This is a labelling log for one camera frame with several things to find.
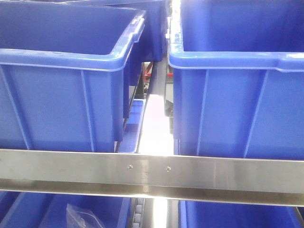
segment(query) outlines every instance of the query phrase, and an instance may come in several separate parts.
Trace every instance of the bright light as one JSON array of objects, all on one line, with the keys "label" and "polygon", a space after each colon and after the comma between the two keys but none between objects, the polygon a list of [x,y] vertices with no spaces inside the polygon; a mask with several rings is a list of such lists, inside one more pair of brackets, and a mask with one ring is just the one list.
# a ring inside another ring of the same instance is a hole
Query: bright light
[{"label": "bright light", "polygon": [[167,227],[168,201],[163,198],[155,198],[153,203],[153,227]]},{"label": "bright light", "polygon": [[165,116],[164,100],[150,95],[142,125],[139,153],[148,155],[173,155],[173,136],[169,118]]}]

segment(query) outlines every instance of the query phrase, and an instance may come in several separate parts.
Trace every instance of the bin handle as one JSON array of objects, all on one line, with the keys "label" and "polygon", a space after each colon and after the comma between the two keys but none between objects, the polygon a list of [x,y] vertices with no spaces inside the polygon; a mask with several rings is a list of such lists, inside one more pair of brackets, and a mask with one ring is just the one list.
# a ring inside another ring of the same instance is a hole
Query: bin handle
[{"label": "bin handle", "polygon": [[144,24],[144,18],[140,18],[138,20],[138,23],[136,23],[134,26],[135,26],[135,30],[132,33],[132,35],[133,35],[132,41],[134,43],[138,43],[139,38],[141,37],[141,34],[142,34],[144,26],[145,26],[145,24]]}]

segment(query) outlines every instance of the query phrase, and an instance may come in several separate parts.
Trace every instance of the metal rail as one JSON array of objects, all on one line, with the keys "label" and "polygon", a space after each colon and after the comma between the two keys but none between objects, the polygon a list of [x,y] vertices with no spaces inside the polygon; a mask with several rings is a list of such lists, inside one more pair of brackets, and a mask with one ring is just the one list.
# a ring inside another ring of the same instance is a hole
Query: metal rail
[{"label": "metal rail", "polygon": [[157,73],[164,65],[155,66],[142,154],[1,149],[0,189],[304,206],[304,161],[172,155],[172,136],[164,130],[165,74]]}]

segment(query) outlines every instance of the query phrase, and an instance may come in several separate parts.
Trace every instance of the stainless steel bar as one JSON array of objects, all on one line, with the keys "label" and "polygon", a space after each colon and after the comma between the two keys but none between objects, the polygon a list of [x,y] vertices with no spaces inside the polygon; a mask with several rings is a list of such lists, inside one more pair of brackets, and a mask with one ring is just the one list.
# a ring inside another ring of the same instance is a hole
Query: stainless steel bar
[{"label": "stainless steel bar", "polygon": [[11,180],[304,194],[303,176],[304,161],[0,150]]},{"label": "stainless steel bar", "polygon": [[0,179],[0,190],[304,207],[304,194]]}]

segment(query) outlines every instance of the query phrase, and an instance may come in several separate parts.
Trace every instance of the shelving rack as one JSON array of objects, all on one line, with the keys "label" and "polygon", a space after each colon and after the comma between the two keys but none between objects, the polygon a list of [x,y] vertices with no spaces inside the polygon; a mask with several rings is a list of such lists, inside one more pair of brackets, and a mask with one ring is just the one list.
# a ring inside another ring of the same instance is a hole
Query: shelving rack
[{"label": "shelving rack", "polygon": [[304,207],[304,161],[173,155],[167,65],[152,69],[138,154],[0,149],[0,190]]}]

